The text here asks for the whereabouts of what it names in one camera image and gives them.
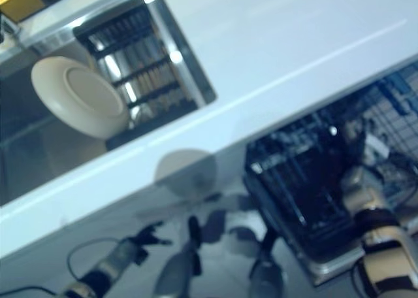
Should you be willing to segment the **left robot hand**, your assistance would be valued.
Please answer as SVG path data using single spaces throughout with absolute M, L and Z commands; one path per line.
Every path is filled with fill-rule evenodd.
M 161 227 L 164 222 L 159 221 L 152 223 L 142 230 L 140 230 L 136 235 L 129 237 L 128 239 L 137 247 L 142 248 L 145 246 L 170 246 L 172 241 L 168 239 L 161 239 L 155 236 L 155 232 L 159 227 Z

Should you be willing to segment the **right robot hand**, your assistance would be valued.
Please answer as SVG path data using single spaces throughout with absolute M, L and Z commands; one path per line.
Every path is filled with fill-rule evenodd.
M 348 165 L 365 165 L 366 128 L 364 120 L 345 121 L 342 124 L 342 138 Z

